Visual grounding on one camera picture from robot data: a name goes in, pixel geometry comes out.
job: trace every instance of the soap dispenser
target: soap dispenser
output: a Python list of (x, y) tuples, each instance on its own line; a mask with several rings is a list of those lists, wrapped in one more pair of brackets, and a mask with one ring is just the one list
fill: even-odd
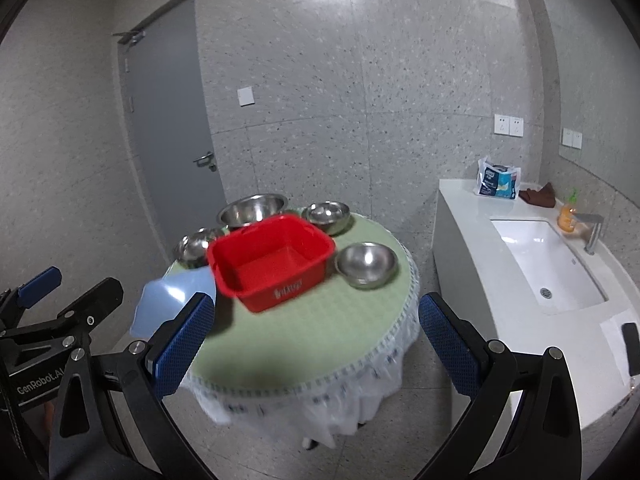
[(564, 205), (558, 215), (558, 227), (567, 233), (573, 233), (575, 229), (575, 203), (578, 200), (578, 190), (574, 187), (572, 195), (564, 201)]

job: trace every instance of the black cable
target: black cable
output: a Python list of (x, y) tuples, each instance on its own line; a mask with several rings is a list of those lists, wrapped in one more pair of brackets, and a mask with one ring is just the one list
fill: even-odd
[(2, 395), (4, 405), (7, 408), (12, 430), (14, 430), (15, 443), (27, 461), (35, 464), (29, 446), (26, 444), (27, 437), (24, 429), (24, 419), (18, 407), (18, 402), (15, 400), (14, 391), (9, 380), (9, 372), (2, 358), (0, 358), (0, 395)]

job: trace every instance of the brown cloth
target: brown cloth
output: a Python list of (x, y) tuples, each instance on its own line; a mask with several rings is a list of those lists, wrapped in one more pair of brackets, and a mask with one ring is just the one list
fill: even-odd
[(540, 207), (556, 207), (556, 192), (551, 186), (551, 182), (547, 182), (546, 186), (540, 191), (527, 189), (526, 191), (519, 192), (519, 195), (527, 204)]

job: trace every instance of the door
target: door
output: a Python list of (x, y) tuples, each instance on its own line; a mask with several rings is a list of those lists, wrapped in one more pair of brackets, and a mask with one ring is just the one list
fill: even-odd
[(226, 200), (202, 90), (194, 1), (183, 1), (144, 30), (124, 53), (125, 110), (160, 230), (172, 246), (215, 226)]

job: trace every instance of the white countertop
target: white countertop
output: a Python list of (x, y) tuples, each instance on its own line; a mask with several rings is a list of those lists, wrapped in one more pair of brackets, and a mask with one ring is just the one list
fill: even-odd
[[(440, 180), (440, 193), (476, 266), (498, 338), (515, 352), (542, 354), (549, 346), (557, 346), (564, 352), (574, 384), (580, 427), (584, 428), (629, 392), (600, 323), (628, 309), (638, 318), (640, 293), (603, 243), (599, 242), (596, 253), (589, 256), (581, 237), (586, 234), (585, 229), (579, 226), (574, 233), (566, 234), (557, 227), (558, 208), (532, 206), (520, 198), (512, 201), (478, 196), (474, 184), (474, 180)], [(543, 312), (492, 224), (495, 219), (548, 221), (609, 299), (580, 310)]]

